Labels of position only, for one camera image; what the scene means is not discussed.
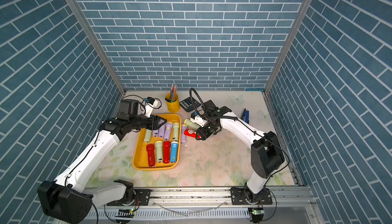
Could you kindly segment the plain red flashlight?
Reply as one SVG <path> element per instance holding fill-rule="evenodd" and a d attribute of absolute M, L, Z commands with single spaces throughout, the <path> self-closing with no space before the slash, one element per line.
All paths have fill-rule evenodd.
<path fill-rule="evenodd" d="M 148 144 L 146 146 L 147 156 L 148 156 L 148 166 L 154 167 L 155 166 L 155 146 L 153 144 Z"/>
<path fill-rule="evenodd" d="M 163 163 L 170 163 L 170 148 L 171 143 L 169 141 L 165 141 L 163 143 Z"/>

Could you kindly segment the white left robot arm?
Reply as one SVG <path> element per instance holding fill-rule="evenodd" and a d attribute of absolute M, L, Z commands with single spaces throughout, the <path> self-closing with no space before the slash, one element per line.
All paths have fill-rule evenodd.
<path fill-rule="evenodd" d="M 142 101 L 125 98 L 117 115 L 106 119 L 87 148 L 53 181 L 43 181 L 37 189 L 43 213 L 69 224 L 80 223 L 90 212 L 111 202 L 124 206 L 137 204 L 133 183 L 114 180 L 98 188 L 87 188 L 88 180 L 107 156 L 129 132 L 158 130 L 167 120 L 152 112 L 162 106 L 158 98 Z"/>

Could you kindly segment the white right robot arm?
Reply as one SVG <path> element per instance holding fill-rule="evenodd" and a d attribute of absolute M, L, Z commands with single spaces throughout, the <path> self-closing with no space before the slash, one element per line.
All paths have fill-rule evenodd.
<path fill-rule="evenodd" d="M 286 160 L 277 135 L 272 131 L 265 133 L 251 127 L 231 109 L 226 106 L 218 108 L 212 101 L 203 104 L 202 109 L 203 114 L 195 111 L 190 116 L 191 121 L 199 125 L 196 130 L 197 140 L 206 140 L 225 129 L 250 148 L 253 173 L 245 183 L 244 196 L 249 203 L 255 204 L 260 201 L 268 180 Z"/>

